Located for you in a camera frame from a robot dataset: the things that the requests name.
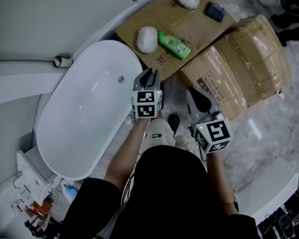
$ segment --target black shirt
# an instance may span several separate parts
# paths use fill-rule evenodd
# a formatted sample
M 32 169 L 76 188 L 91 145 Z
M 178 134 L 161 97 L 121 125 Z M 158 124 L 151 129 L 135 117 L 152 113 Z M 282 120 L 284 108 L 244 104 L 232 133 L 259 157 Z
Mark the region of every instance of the black shirt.
M 60 238 L 93 238 L 119 209 L 121 198 L 112 183 L 86 180 Z M 254 219 L 222 211 L 198 157 L 161 145 L 148 149 L 138 161 L 131 196 L 110 238 L 166 237 L 259 238 Z

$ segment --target soap bottle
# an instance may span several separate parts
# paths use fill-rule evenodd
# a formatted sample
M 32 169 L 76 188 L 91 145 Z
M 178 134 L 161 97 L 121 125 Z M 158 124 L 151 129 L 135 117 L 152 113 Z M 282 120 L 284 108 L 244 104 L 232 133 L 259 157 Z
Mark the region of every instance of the soap bottle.
M 185 44 L 173 36 L 164 35 L 162 31 L 158 32 L 158 41 L 161 45 L 171 50 L 176 56 L 185 59 L 191 52 Z

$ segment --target floor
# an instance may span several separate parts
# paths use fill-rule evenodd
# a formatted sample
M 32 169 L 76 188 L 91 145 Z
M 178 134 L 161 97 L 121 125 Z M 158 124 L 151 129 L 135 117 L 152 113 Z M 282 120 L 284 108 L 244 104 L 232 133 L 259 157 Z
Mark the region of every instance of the floor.
M 257 14 L 267 18 L 282 12 L 280 7 L 266 8 L 257 0 L 217 0 L 236 21 Z M 260 102 L 232 121 L 234 138 L 230 147 L 223 151 L 223 162 L 234 190 L 240 191 L 259 176 L 277 157 L 283 158 L 299 173 L 299 43 L 288 44 L 286 54 L 292 65 L 293 79 L 283 88 L 285 99 L 273 96 Z M 199 156 L 198 145 L 187 127 L 190 115 L 185 104 L 185 86 L 173 76 L 164 86 L 165 118 L 177 113 L 181 119 L 177 134 L 183 134 L 190 150 Z M 259 139 L 248 120 L 252 119 L 262 137 Z M 95 167 L 91 177 L 104 178 L 107 166 L 128 135 L 133 123 L 129 117 L 113 138 Z M 61 186 L 53 191 L 52 215 L 63 220 L 69 203 L 62 194 Z

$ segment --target bathtub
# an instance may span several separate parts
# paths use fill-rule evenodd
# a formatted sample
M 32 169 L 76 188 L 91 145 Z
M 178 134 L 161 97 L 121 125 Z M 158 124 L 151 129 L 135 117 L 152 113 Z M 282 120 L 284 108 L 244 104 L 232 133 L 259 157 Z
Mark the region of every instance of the bathtub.
M 135 53 L 117 41 L 97 42 L 79 55 L 37 125 L 39 152 L 54 173 L 69 180 L 91 174 L 131 111 L 141 71 Z

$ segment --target cardboard box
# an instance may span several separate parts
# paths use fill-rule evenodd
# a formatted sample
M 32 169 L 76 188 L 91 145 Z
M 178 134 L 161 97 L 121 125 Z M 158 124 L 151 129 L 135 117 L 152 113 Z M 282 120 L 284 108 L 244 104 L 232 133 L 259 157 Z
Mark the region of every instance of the cardboard box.
M 233 29 L 214 46 L 235 74 L 248 106 L 253 106 L 289 81 L 290 65 L 264 16 L 246 18 Z
M 187 10 L 177 0 L 155 0 L 123 23 L 116 33 L 148 67 L 160 71 L 163 81 L 235 23 L 228 13 L 221 23 L 207 17 L 204 10 L 210 1 L 218 4 L 215 0 L 200 0 L 196 10 Z M 147 25 L 178 38 L 191 49 L 191 53 L 181 60 L 161 45 L 152 54 L 141 53 L 136 46 L 136 39 L 138 30 Z
M 198 54 L 177 74 L 187 86 L 196 86 L 212 94 L 225 118 L 232 119 L 247 109 L 236 77 L 214 46 Z
M 224 117 L 232 119 L 279 91 L 291 70 L 274 30 L 260 15 L 234 25 L 177 74 L 186 85 L 209 91 Z

